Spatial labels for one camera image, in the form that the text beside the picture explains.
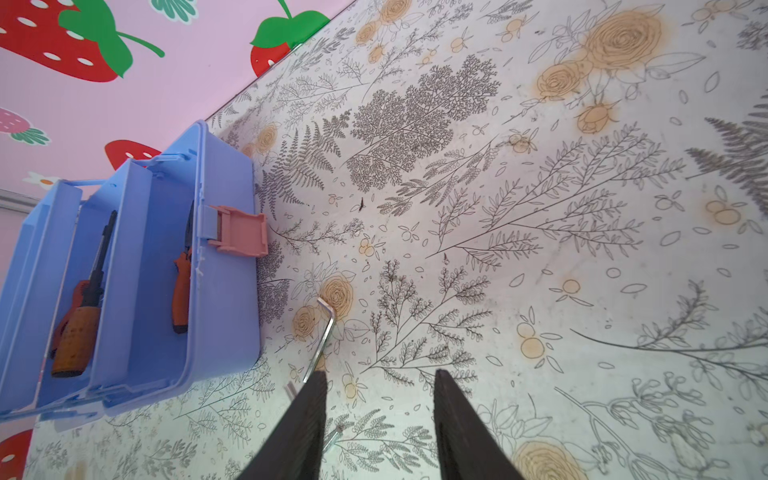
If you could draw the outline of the orange handled small tool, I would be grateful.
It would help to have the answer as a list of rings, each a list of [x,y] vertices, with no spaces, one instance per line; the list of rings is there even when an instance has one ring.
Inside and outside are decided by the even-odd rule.
[[[59,321],[57,326],[54,329],[53,332],[53,338],[52,338],[52,344],[49,350],[49,358],[54,359],[56,352],[58,350],[61,337],[63,335],[64,329],[67,326],[71,316],[73,313],[82,305],[84,295],[89,287],[90,281],[89,280],[83,280],[80,281],[75,289],[73,290],[73,295],[71,299],[71,305],[69,310],[66,312],[66,314],[62,317],[62,319]]]

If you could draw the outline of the wooden handled screwdriver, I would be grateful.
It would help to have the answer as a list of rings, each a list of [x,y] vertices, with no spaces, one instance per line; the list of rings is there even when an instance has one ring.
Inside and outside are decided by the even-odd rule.
[[[91,361],[95,350],[99,320],[104,264],[114,233],[118,212],[113,210],[105,225],[102,238],[89,277],[89,287],[82,305],[73,313],[64,329],[61,341],[53,359],[51,375],[54,378],[71,378],[82,375]]]

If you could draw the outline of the white tool box pink handle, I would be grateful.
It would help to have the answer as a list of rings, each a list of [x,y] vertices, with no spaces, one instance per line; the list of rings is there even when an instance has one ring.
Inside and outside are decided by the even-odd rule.
[[[67,429],[249,369],[261,353],[257,263],[233,255],[224,229],[253,214],[251,160],[194,123],[149,160],[127,160],[85,194],[60,181],[24,220],[1,292],[1,418]],[[172,299],[194,205],[188,331]],[[53,332],[91,274],[110,213],[95,350],[85,372],[51,375]]]

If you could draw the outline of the orange needle nose pliers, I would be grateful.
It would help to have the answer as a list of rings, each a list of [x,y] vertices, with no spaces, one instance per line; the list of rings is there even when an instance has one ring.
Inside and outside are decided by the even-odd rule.
[[[173,291],[171,317],[173,331],[176,334],[184,334],[188,331],[193,215],[194,205],[191,205],[186,223],[184,247],[179,257],[174,261],[177,277]]]

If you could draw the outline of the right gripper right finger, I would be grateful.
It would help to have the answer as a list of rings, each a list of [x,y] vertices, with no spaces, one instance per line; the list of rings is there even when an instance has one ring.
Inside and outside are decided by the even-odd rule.
[[[442,479],[523,478],[444,369],[435,375],[434,423]]]

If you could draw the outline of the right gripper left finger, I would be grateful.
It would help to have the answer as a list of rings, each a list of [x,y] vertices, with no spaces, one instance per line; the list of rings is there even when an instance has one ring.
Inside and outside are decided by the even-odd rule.
[[[238,479],[318,479],[326,399],[326,373],[315,371]]]

